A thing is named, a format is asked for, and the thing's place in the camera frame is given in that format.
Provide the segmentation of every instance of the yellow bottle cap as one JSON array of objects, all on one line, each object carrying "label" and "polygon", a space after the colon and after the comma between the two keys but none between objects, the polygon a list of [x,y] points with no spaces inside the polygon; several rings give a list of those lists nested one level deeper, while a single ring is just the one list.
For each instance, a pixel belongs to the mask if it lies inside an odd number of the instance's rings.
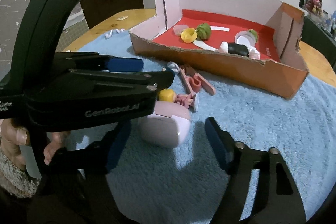
[{"label": "yellow bottle cap", "polygon": [[185,43],[193,43],[197,38],[197,32],[194,28],[187,28],[181,33],[181,38]]}]

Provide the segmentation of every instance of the paper tag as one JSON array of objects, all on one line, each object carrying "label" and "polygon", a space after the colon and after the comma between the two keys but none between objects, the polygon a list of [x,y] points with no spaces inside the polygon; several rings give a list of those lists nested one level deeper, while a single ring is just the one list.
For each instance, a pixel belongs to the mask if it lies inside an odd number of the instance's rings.
[{"label": "paper tag", "polygon": [[124,20],[124,19],[126,19],[126,18],[128,18],[127,16],[125,16],[125,17],[119,17],[119,18],[117,18],[116,20]]}]

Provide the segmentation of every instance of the toy figure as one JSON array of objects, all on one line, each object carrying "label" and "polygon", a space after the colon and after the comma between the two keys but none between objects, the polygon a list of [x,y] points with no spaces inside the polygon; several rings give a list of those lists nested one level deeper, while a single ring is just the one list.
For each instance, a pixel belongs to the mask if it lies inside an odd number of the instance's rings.
[{"label": "toy figure", "polygon": [[198,101],[198,94],[192,96],[192,94],[178,94],[172,90],[172,89],[166,89],[159,92],[159,101],[166,101],[166,102],[173,102],[178,105],[184,106],[185,108],[189,108],[189,106],[197,107],[197,101]]},{"label": "toy figure", "polygon": [[321,1],[320,0],[309,0],[308,3],[306,4],[306,9],[310,12],[313,13],[313,9],[315,8],[314,14],[316,12],[321,10]]}]

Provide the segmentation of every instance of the wooden table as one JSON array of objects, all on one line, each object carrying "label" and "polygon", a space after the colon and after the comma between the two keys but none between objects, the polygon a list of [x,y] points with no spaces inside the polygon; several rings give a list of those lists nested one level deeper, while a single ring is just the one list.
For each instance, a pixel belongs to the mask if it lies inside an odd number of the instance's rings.
[{"label": "wooden table", "polygon": [[[72,42],[64,51],[77,51],[79,48],[96,39],[101,34],[111,29],[129,29],[155,15],[155,9],[126,10],[96,25],[80,38]],[[300,53],[302,54],[310,73],[322,81],[336,87],[336,75],[327,59],[313,47],[300,42]]]}]

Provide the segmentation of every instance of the orange cardboard box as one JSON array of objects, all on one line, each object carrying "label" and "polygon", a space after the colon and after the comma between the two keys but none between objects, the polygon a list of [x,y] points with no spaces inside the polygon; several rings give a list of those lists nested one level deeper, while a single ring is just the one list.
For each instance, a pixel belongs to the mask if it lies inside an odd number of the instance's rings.
[{"label": "orange cardboard box", "polygon": [[[189,64],[195,69],[262,88],[287,99],[296,94],[309,73],[298,52],[305,14],[293,6],[279,0],[156,0],[155,5],[156,16],[130,29],[136,54]],[[274,44],[272,59],[253,60],[193,48],[183,42],[179,44],[178,37],[172,37],[171,40],[177,39],[174,42],[164,40],[164,35],[169,37],[174,25],[183,21],[188,11],[204,12],[210,17],[216,14],[211,18],[221,17],[221,23],[231,26],[235,24],[233,22],[245,22],[244,27],[256,26],[261,33],[272,30],[273,37],[263,38],[265,45]],[[265,54],[271,56],[269,48],[265,48]]]}]

